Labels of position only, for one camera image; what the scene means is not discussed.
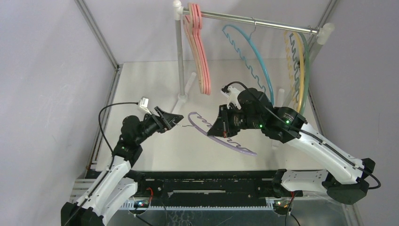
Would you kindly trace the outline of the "purple wavy wire hanger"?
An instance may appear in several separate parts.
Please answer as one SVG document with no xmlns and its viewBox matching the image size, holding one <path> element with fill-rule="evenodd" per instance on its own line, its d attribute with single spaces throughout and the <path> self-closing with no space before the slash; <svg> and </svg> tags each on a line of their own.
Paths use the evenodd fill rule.
<svg viewBox="0 0 399 226">
<path fill-rule="evenodd" d="M 204 125 L 208 129 L 212 127 L 212 124 L 210 122 L 208 122 L 204 117 L 202 117 L 198 112 L 190 112 L 187 115 L 187 120 L 188 120 L 189 124 L 181 125 L 181 124 L 177 124 L 176 123 L 176 126 L 183 127 L 183 128 L 185 128 L 185 127 L 193 127 L 198 132 L 200 132 L 202 135 L 204 135 L 205 137 L 213 140 L 214 142 L 216 142 L 216 143 L 218 143 L 218 144 L 220 144 L 220 145 L 222 145 L 222 146 L 224 146 L 224 147 L 226 147 L 228 149 L 231 149 L 231 150 L 233 150 L 235 152 L 238 152 L 238 153 L 241 153 L 241 154 L 245 154 L 245 155 L 249 155 L 249 156 L 257 156 L 256 152 L 253 152 L 250 149 L 248 149 L 246 147 L 243 147 L 240 143 L 232 140 L 229 137 L 221 139 L 221 138 L 216 138 L 216 137 L 213 137 L 213 136 L 208 136 L 207 132 L 203 128 L 201 128 L 198 124 L 196 124 L 194 122 L 194 120 L 192 119 L 192 116 L 194 116 L 195 118 L 200 120 L 200 125 Z"/>
</svg>

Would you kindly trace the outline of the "yellow wavy wire hanger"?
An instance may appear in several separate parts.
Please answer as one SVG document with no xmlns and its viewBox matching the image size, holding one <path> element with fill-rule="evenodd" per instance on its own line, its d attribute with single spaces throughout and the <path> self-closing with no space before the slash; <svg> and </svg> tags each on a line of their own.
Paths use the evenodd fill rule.
<svg viewBox="0 0 399 226">
<path fill-rule="evenodd" d="M 290 88 L 284 106 L 292 107 L 298 113 L 304 112 L 305 59 L 302 38 L 296 32 L 283 34 Z"/>
</svg>

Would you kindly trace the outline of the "green wavy wire hanger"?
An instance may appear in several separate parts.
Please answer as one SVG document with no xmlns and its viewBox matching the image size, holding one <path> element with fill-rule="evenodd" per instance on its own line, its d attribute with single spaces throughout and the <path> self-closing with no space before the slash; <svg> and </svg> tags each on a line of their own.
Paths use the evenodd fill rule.
<svg viewBox="0 0 399 226">
<path fill-rule="evenodd" d="M 308 45 L 308 42 L 305 38 L 305 36 L 302 33 L 297 33 L 297 32 L 292 32 L 293 35 L 297 36 L 297 37 L 301 37 L 302 39 L 302 44 L 298 44 L 298 46 L 303 46 L 304 47 L 304 97 L 303 97 L 303 101 L 300 107 L 300 110 L 298 111 L 300 114 L 303 114 L 305 111 L 305 107 L 306 107 L 306 101 L 307 101 L 307 96 L 308 96 L 308 91 L 309 91 L 309 83 L 310 83 L 310 74 L 311 74 L 311 69 L 310 69 L 310 48 Z"/>
</svg>

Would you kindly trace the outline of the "beige plastic hanger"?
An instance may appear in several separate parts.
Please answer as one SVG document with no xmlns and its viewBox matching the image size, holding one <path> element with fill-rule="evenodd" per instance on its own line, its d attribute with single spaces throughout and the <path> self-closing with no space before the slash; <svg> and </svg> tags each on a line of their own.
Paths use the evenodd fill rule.
<svg viewBox="0 0 399 226">
<path fill-rule="evenodd" d="M 204 77 L 204 67 L 201 62 L 200 54 L 199 54 L 199 49 L 197 48 L 197 44 L 195 42 L 194 34 L 193 34 L 193 26 L 191 24 L 191 19 L 189 15 L 184 15 L 183 16 L 183 26 L 184 26 L 184 33 L 186 35 L 186 38 L 189 42 L 191 53 L 196 65 L 197 69 L 197 77 L 198 77 L 198 82 L 199 82 L 199 88 L 201 94 L 206 94 L 206 83 L 205 83 L 205 77 Z"/>
</svg>

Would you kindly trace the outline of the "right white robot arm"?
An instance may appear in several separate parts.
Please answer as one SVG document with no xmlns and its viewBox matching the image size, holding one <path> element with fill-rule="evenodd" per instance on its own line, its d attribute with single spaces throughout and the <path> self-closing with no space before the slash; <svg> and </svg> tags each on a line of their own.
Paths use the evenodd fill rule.
<svg viewBox="0 0 399 226">
<path fill-rule="evenodd" d="M 227 86 L 222 92 L 228 102 L 219 106 L 216 121 L 207 132 L 209 137 L 228 138 L 245 129 L 258 129 L 266 137 L 306 153 L 322 166 L 320 170 L 279 169 L 272 180 L 276 195 L 319 192 L 346 205 L 367 195 L 371 187 L 366 178 L 375 168 L 372 159 L 347 154 L 319 134 L 300 113 L 286 106 L 274 107 L 261 91 Z"/>
</svg>

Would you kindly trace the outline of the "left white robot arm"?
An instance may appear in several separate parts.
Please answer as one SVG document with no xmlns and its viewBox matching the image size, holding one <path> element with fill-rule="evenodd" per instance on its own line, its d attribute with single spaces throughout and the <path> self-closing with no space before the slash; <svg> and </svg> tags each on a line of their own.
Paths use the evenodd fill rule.
<svg viewBox="0 0 399 226">
<path fill-rule="evenodd" d="M 77 201 L 64 204 L 61 225 L 105 226 L 128 198 L 146 193 L 144 174 L 132 170 L 143 151 L 141 144 L 156 132 L 171 130 L 184 118 L 159 107 L 155 111 L 146 113 L 143 120 L 134 115 L 124 118 L 110 163 Z"/>
</svg>

